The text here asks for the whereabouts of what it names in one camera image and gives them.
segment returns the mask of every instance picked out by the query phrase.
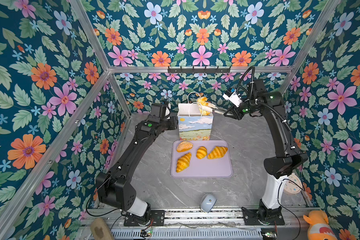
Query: stuffed animal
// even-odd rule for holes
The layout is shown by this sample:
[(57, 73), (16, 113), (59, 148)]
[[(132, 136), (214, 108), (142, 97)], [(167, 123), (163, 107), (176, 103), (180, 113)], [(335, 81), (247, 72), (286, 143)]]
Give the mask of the stuffed animal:
[(328, 225), (328, 216), (322, 210), (310, 211), (308, 217), (303, 216), (304, 220), (310, 224), (308, 228), (309, 240), (337, 240), (331, 227)]

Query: floral backdrop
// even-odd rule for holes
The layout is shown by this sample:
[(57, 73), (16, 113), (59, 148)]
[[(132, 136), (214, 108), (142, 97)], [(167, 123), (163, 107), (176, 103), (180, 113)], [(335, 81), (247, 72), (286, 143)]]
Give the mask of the floral backdrop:
[[(67, 1), (0, 1), (0, 214), (101, 73)], [(6, 239), (74, 239), (124, 118), (107, 82)]]
[[(110, 0), (83, 5), (114, 66), (285, 66), (294, 61), (325, 3)], [(316, 47), (309, 55), (317, 56)], [(122, 73), (116, 77), (130, 109), (149, 111), (154, 101), (169, 99), (175, 105), (192, 91), (224, 106), (222, 94), (241, 75)], [(273, 90), (285, 74), (261, 77)]]
[(360, 1), (343, 0), (286, 92), (299, 170), (341, 240), (360, 239)]

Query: paper bag handle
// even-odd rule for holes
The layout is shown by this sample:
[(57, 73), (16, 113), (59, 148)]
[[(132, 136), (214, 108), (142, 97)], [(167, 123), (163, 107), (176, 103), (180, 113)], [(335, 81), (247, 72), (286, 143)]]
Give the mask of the paper bag handle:
[(188, 103), (189, 103), (189, 95), (191, 95), (192, 93), (197, 93), (197, 94), (199, 95), (199, 97), (200, 97), (200, 93), (198, 93), (198, 92), (190, 92), (190, 93), (188, 94), (188, 96), (187, 96), (187, 101), (188, 101)]
[[(201, 103), (199, 103), (199, 102), (194, 102), (194, 103), (198, 103), (198, 104), (200, 104), (202, 106), (202, 114), (200, 115), (200, 117), (202, 117), (203, 116), (203, 111), (204, 111), (203, 105)], [(191, 109), (191, 105), (189, 105), (189, 108), (188, 108), (188, 116), (189, 117), (191, 116), (191, 113), (189, 112), (190, 109)]]

